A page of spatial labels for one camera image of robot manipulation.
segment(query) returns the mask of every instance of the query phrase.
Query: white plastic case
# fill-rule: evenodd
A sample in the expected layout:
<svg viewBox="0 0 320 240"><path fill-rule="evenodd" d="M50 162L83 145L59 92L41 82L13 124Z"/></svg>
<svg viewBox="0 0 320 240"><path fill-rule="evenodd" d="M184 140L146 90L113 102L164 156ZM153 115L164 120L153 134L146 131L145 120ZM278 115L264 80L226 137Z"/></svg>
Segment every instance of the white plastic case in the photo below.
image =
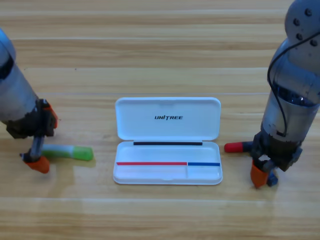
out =
<svg viewBox="0 0 320 240"><path fill-rule="evenodd" d="M216 185L223 179L214 97L124 97L115 104L119 184Z"/></svg>

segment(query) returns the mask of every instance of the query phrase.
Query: blue stripe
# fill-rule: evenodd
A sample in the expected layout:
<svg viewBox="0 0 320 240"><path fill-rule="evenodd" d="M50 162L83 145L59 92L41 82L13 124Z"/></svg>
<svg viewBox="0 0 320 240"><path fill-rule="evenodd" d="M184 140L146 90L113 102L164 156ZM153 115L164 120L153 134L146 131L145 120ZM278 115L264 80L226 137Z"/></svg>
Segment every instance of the blue stripe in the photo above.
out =
<svg viewBox="0 0 320 240"><path fill-rule="evenodd" d="M219 162L188 162L188 166L213 166L220 167Z"/></svg>

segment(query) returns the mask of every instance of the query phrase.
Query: screw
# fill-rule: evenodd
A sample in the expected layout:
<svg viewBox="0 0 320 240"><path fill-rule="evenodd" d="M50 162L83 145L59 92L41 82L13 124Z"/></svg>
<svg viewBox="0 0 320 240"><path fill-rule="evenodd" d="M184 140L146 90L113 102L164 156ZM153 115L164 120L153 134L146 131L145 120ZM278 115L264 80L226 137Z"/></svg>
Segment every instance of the screw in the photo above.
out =
<svg viewBox="0 0 320 240"><path fill-rule="evenodd" d="M307 8L305 11L304 11L304 14L308 17L312 16L312 11L310 8Z"/></svg>
<svg viewBox="0 0 320 240"><path fill-rule="evenodd" d="M297 19L297 18L295 18L295 19L293 20L293 24L296 25L296 26L300 26L300 20Z"/></svg>
<svg viewBox="0 0 320 240"><path fill-rule="evenodd" d="M311 46L313 46L313 47L318 46L318 42L317 42L316 40L314 40L314 39L312 39L312 40L310 41L310 44L311 44Z"/></svg>
<svg viewBox="0 0 320 240"><path fill-rule="evenodd" d="M301 41L301 40L304 39L304 38L302 37L302 35L301 35L300 33L297 33L297 34L296 34L296 39L298 39L299 41Z"/></svg>

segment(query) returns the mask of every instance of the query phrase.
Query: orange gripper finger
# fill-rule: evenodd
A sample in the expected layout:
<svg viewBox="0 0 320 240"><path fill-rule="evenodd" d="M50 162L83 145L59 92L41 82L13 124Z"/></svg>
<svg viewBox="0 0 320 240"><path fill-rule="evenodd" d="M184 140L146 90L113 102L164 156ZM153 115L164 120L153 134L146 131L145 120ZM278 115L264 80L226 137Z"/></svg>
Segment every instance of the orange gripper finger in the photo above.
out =
<svg viewBox="0 0 320 240"><path fill-rule="evenodd" d="M254 161L252 160L250 176L251 181L256 188L260 188L263 185L267 184L268 175L269 174L267 172L264 172L257 168L254 164Z"/></svg>
<svg viewBox="0 0 320 240"><path fill-rule="evenodd" d="M56 112L52 109L50 104L49 104L49 107L44 108L44 110L50 111L54 116L55 118L54 129L56 129L58 127L58 120L59 120Z"/></svg>
<svg viewBox="0 0 320 240"><path fill-rule="evenodd" d="M31 169L36 170L42 174L47 174L50 170L50 162L44 156L41 156L38 161L29 163L26 162L25 164L27 164Z"/></svg>

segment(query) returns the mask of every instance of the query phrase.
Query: red stripe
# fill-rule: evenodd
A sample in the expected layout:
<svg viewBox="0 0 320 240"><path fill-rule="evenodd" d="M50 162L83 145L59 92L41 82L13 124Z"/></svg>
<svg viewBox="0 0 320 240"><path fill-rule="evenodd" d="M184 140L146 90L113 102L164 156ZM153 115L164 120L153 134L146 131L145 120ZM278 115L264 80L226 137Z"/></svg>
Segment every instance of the red stripe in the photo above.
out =
<svg viewBox="0 0 320 240"><path fill-rule="evenodd" d="M138 165L138 166L154 166L154 165L162 165L162 166L165 166L165 165L184 165L186 166L187 163L186 162L183 162L183 161L176 161L176 162L163 162L163 161L120 161L120 162L117 162L116 163L117 165Z"/></svg>

